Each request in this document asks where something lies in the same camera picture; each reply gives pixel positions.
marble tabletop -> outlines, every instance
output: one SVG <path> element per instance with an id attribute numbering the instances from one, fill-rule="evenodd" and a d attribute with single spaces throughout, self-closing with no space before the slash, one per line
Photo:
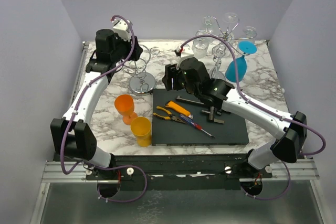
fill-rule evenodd
<path id="1" fill-rule="evenodd" d="M 152 58 L 146 68 L 156 78 L 156 87 L 164 88 L 161 81 L 164 76 L 164 66 L 170 63 L 177 63 L 178 57 L 172 52 L 180 40 L 143 40 L 140 44 L 148 48 L 156 47 L 160 50 L 158 55 L 152 55 Z M 209 70 L 214 66 L 211 48 L 215 46 L 213 42 L 209 46 L 207 56 L 201 59 Z M 256 41 L 258 48 L 253 55 L 246 57 L 247 72 L 240 86 L 243 91 L 269 105 L 282 111 L 288 111 L 282 88 L 279 84 L 276 72 L 274 70 L 271 57 L 265 41 Z M 96 48 L 95 42 L 90 42 L 86 55 L 85 64 Z M 220 70 L 225 72 L 232 58 L 227 56 L 222 59 Z M 80 83 L 83 82 L 85 69 L 82 69 Z M 249 144 L 236 146 L 149 146 L 140 147 L 136 143 L 130 126 L 123 124 L 122 116 L 114 107 L 114 100 L 117 96 L 129 93 L 133 96 L 135 112 L 138 116 L 144 116 L 152 121 L 152 96 L 133 95 L 128 88 L 130 75 L 123 70 L 116 73 L 111 83 L 103 92 L 90 123 L 91 130 L 94 133 L 98 146 L 104 151 L 114 155 L 191 155 L 191 154 L 231 154 L 247 153 L 251 148 L 257 148 L 270 141 L 272 136 L 264 129 L 255 124 L 246 121 Z"/>

red and blue screwdriver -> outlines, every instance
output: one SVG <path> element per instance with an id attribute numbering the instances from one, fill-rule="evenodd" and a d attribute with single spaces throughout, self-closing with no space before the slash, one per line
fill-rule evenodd
<path id="1" fill-rule="evenodd" d="M 204 129 L 202 129 L 201 126 L 199 126 L 197 123 L 195 123 L 192 119 L 188 118 L 187 116 L 180 114 L 179 118 L 182 119 L 184 122 L 186 122 L 187 124 L 191 125 L 192 127 L 205 132 L 206 134 L 208 134 L 210 137 L 215 138 L 214 136 L 212 136 L 210 133 L 206 132 Z"/>

plastic cup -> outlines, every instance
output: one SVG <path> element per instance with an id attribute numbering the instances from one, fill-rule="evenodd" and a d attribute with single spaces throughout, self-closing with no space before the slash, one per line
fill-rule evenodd
<path id="1" fill-rule="evenodd" d="M 138 117 L 134 112 L 134 101 L 129 94 L 122 94 L 114 101 L 114 106 L 119 114 L 121 114 L 122 121 L 126 125 L 131 125 L 132 121 Z"/>
<path id="2" fill-rule="evenodd" d="M 144 117 L 138 117 L 131 124 L 131 131 L 141 147 L 147 147 L 152 144 L 152 124 Z"/>

yellow handled pliers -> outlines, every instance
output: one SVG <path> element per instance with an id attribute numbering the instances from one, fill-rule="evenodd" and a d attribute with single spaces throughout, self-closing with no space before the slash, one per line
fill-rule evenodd
<path id="1" fill-rule="evenodd" d="M 158 110 L 163 110 L 164 112 L 166 112 L 168 114 L 168 116 L 162 116 L 162 115 L 159 115 L 159 114 L 156 114 L 156 113 L 153 113 L 153 116 L 159 118 L 159 119 L 162 119 L 162 120 L 170 120 L 170 121 L 175 121 L 177 123 L 184 123 L 186 124 L 184 121 L 182 121 L 181 119 L 179 119 L 176 115 L 172 114 L 169 110 L 166 110 L 165 108 L 163 107 L 160 107 L 160 106 L 156 106 L 156 108 Z"/>

black mat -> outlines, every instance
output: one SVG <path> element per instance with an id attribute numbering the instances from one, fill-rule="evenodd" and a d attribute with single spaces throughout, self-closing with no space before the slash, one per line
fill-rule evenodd
<path id="1" fill-rule="evenodd" d="M 167 101 L 174 101 L 189 110 L 193 115 L 193 120 L 215 138 L 190 125 L 161 120 L 153 116 L 152 145 L 246 145 L 249 143 L 244 118 L 232 113 L 222 113 L 220 116 L 216 115 L 215 117 L 224 120 L 224 124 L 208 122 L 207 115 L 201 113 L 201 110 L 206 108 L 177 102 L 175 98 L 178 95 L 185 99 L 199 101 L 193 95 L 187 94 L 185 90 L 166 91 L 165 89 L 154 89 L 153 112 L 159 115 L 166 115 L 164 111 L 156 109 L 156 106 L 164 107 Z M 168 110 L 178 116 L 176 111 Z"/>

